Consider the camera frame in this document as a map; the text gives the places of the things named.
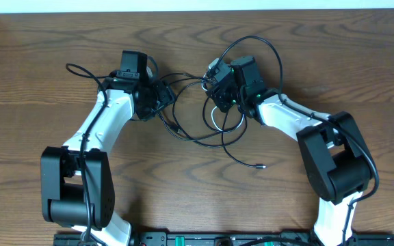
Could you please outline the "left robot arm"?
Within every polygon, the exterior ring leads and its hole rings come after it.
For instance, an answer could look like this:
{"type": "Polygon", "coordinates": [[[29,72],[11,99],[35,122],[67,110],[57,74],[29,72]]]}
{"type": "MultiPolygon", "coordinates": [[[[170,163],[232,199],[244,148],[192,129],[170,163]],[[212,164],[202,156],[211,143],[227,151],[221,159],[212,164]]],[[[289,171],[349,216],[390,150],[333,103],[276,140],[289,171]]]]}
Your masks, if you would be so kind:
{"type": "Polygon", "coordinates": [[[77,64],[70,73],[98,85],[93,109],[78,131],[60,147],[40,157],[42,216],[45,221],[79,231],[73,245],[130,245],[132,228],[114,210],[115,191],[109,154],[125,124],[147,121],[176,100],[159,79],[155,60],[124,50],[120,67],[98,77],[77,64]]]}

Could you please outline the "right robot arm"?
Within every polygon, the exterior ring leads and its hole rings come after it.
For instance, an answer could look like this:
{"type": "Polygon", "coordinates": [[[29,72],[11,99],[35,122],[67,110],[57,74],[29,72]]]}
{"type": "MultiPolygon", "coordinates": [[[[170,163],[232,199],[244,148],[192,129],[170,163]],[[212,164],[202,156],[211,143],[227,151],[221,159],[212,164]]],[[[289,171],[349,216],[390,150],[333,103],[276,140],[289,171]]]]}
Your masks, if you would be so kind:
{"type": "Polygon", "coordinates": [[[213,60],[207,71],[213,85],[207,89],[220,111],[231,107],[260,124],[295,140],[314,192],[319,212],[313,232],[321,245],[342,245],[352,237],[351,209],[373,178],[370,154],[347,112],[330,115],[299,105],[268,88],[253,56],[226,64],[213,60]]]}

